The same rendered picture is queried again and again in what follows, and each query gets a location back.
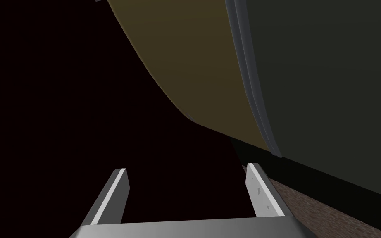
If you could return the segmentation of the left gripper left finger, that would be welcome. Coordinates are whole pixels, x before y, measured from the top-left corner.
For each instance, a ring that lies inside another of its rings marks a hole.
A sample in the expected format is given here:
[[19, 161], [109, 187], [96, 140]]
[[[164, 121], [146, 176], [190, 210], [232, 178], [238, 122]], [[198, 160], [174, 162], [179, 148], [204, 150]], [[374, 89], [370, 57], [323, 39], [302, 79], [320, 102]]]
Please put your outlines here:
[[114, 170], [88, 211], [82, 225], [121, 223], [129, 190], [126, 169]]

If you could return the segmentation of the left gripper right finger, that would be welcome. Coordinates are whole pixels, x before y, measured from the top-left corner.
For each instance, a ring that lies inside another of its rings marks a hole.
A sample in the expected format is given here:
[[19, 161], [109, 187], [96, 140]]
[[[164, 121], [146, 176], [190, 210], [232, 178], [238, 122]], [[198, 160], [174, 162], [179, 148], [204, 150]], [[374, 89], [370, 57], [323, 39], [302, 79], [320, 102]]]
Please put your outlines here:
[[245, 185], [256, 217], [293, 215], [258, 163], [247, 164]]

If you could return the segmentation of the olive brown door leaf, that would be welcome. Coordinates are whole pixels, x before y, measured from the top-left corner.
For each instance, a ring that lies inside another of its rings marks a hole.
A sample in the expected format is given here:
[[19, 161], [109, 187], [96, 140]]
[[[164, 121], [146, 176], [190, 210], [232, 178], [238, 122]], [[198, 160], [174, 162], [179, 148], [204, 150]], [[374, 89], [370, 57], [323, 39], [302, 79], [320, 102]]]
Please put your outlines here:
[[108, 0], [140, 60], [193, 122], [268, 150], [248, 101], [226, 0]]

